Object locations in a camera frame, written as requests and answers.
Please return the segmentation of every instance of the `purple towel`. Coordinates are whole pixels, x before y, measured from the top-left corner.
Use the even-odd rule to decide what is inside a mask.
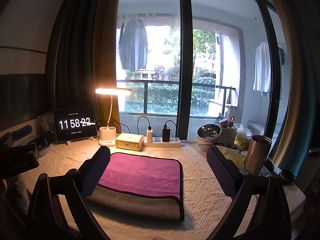
[[[177,160],[114,153],[98,185],[144,197],[182,200],[182,168]]]

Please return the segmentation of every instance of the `glowing lamp head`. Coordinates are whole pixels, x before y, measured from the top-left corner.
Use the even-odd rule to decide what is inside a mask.
[[[128,96],[131,94],[131,89],[128,89],[128,88],[114,88],[114,89],[98,88],[98,89],[96,89],[96,94]]]

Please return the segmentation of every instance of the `white shirt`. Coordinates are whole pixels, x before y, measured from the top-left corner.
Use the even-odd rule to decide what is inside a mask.
[[[256,69],[254,75],[253,90],[261,92],[271,91],[271,65],[269,45],[266,42],[256,49]]]
[[[148,56],[146,28],[141,20],[131,19],[127,23],[119,45],[119,57],[122,69],[135,72],[145,69]]]

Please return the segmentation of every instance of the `power outlet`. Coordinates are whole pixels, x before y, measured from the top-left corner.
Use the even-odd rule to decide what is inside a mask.
[[[179,138],[170,138],[170,142],[163,142],[161,137],[153,137],[152,143],[147,143],[147,138],[145,137],[143,145],[155,148],[180,148],[181,141]]]

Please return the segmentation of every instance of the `balcony railing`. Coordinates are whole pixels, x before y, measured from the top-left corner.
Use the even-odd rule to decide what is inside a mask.
[[[136,79],[129,79],[129,80],[117,80],[117,83],[144,83],[144,101],[143,101],[143,113],[147,114],[147,107],[148,107],[148,84],[175,84],[179,85],[178,81],[165,81],[165,80],[136,80]],[[224,114],[224,109],[226,106],[226,96],[227,96],[227,89],[236,90],[233,87],[224,87],[218,85],[207,85],[207,84],[198,84],[192,83],[193,86],[197,87],[209,87],[209,88],[219,88],[223,89],[223,102],[222,102],[222,114]]]

